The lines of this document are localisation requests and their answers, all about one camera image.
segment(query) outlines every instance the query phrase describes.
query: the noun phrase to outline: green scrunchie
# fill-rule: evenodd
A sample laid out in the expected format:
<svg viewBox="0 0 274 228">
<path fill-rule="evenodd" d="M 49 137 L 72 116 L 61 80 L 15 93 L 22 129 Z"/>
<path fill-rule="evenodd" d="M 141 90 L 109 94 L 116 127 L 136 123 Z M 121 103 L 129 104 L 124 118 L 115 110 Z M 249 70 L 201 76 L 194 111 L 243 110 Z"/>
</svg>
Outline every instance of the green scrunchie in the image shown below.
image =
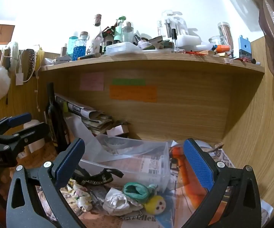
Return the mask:
<svg viewBox="0 0 274 228">
<path fill-rule="evenodd" d="M 146 186 L 136 182 L 124 185 L 122 192 L 139 203 L 146 203 L 151 194 L 151 191 Z"/>
</svg>

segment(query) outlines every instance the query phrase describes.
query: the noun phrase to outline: pink sticky note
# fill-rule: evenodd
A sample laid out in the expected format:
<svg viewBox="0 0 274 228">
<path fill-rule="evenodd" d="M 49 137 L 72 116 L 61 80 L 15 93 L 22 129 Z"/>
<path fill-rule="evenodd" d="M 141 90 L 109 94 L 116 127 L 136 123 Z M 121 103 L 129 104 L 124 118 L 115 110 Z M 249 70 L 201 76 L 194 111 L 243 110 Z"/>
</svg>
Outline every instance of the pink sticky note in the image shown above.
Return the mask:
<svg viewBox="0 0 274 228">
<path fill-rule="evenodd" d="M 80 75 L 80 91 L 103 91 L 104 73 L 83 73 Z"/>
</svg>

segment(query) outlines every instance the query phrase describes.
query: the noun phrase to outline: green sticky note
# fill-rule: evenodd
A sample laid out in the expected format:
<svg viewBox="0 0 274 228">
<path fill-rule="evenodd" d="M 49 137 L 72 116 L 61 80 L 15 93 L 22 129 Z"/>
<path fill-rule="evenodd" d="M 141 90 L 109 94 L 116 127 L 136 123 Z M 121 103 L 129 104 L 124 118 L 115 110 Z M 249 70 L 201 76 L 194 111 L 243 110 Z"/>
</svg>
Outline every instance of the green sticky note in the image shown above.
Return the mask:
<svg viewBox="0 0 274 228">
<path fill-rule="evenodd" d="M 116 85 L 116 86 L 145 86 L 146 81 L 145 81 L 145 79 L 116 78 L 116 79 L 113 79 L 112 85 Z"/>
</svg>

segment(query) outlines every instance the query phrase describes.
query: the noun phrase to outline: toilet paper roll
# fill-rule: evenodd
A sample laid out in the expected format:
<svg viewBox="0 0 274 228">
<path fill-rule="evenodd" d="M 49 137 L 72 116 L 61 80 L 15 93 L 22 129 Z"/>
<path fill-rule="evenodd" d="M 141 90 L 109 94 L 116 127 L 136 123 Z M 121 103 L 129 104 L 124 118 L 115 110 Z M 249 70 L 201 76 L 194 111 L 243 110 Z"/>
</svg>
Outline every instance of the toilet paper roll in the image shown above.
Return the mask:
<svg viewBox="0 0 274 228">
<path fill-rule="evenodd" d="M 30 122 L 24 123 L 23 128 L 29 128 L 31 126 L 37 125 L 40 122 L 38 120 L 31 120 Z M 45 144 L 44 139 L 40 139 L 38 141 L 35 141 L 33 143 L 30 143 L 29 146 L 29 150 L 31 153 L 33 153 L 35 150 L 40 149 L 41 147 L 43 147 Z"/>
</svg>

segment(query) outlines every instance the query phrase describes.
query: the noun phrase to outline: yellow doll head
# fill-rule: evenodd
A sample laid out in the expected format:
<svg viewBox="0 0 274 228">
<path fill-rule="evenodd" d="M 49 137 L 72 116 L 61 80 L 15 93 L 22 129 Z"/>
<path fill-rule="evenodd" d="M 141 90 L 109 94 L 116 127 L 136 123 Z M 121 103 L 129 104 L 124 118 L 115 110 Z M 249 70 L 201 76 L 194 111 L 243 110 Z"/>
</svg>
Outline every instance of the yellow doll head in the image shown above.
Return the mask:
<svg viewBox="0 0 274 228">
<path fill-rule="evenodd" d="M 166 208 L 166 202 L 161 196 L 153 196 L 144 204 L 144 208 L 149 214 L 161 214 Z"/>
</svg>

